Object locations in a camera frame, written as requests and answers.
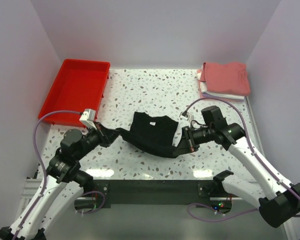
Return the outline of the black t shirt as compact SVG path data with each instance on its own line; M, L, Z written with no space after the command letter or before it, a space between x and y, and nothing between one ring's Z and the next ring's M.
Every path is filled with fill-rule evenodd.
M129 130L117 128L122 139L138 149L163 158L176 158L173 138L179 123L168 116L151 117L146 113L134 112Z

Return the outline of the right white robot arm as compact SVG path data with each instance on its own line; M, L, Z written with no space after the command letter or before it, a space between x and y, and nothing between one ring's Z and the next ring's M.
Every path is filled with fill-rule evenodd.
M214 176L213 192L242 198L258 209L271 227L277 228L292 217L300 217L300 183L293 184L276 170L257 150L246 130L239 124L228 124L217 106L202 111L204 126L185 126L176 155L193 153L201 144L215 142L238 159L257 181L253 185L225 170Z

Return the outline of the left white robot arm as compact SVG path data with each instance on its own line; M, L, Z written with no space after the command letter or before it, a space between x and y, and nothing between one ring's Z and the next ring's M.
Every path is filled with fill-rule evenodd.
M43 240L59 217L80 196L93 191L93 177L82 171L80 160L98 146L109 147L119 136L93 122L87 134L78 129L64 133L37 192L16 221L0 229L3 240Z

